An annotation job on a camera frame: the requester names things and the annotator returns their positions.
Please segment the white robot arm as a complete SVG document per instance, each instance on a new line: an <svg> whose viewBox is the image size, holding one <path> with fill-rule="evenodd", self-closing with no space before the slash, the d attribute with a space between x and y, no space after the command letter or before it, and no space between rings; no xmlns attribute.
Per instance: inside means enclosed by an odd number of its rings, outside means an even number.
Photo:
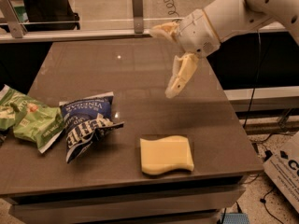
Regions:
<svg viewBox="0 0 299 224"><path fill-rule="evenodd" d="M181 21L152 27L151 36L174 42L184 51L174 58L165 96L179 95L199 61L218 50L221 43L274 21L281 23L299 44L299 0L215 0Z"/></svg>

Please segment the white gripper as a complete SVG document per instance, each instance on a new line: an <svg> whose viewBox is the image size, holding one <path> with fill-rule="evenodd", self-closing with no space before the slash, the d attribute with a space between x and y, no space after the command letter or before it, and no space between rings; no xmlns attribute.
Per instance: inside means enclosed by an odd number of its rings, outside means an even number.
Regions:
<svg viewBox="0 0 299 224"><path fill-rule="evenodd" d="M154 38L177 41L187 51L183 56L174 58L172 76L165 90L165 96L169 99L178 96L192 78L199 61L197 56L206 57L218 50L221 45L202 9L196 9L179 24L171 21L156 25L149 30L149 34Z"/></svg>

